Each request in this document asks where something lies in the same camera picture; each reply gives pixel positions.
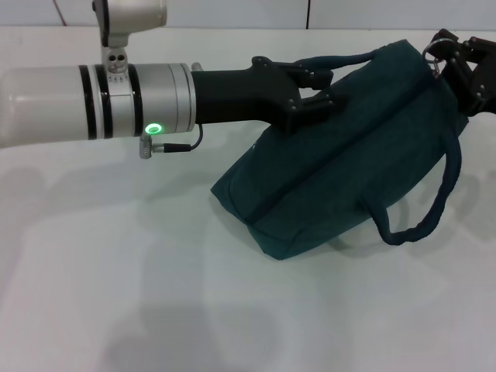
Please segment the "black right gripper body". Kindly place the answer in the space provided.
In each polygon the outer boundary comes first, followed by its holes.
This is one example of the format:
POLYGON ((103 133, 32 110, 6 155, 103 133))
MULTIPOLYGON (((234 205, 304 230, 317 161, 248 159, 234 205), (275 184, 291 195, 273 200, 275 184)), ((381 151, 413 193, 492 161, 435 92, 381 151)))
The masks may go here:
POLYGON ((458 111, 466 116, 495 113, 495 57, 484 57, 471 70, 467 62, 451 58, 442 76, 458 102, 458 111))

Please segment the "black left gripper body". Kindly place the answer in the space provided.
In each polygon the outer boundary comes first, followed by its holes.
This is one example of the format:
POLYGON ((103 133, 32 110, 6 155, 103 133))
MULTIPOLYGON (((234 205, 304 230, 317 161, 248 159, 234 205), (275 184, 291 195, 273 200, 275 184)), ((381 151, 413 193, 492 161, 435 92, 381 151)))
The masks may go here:
POLYGON ((306 69, 254 57, 251 67, 232 71, 193 71, 195 122, 261 121, 284 134, 295 131, 306 69))

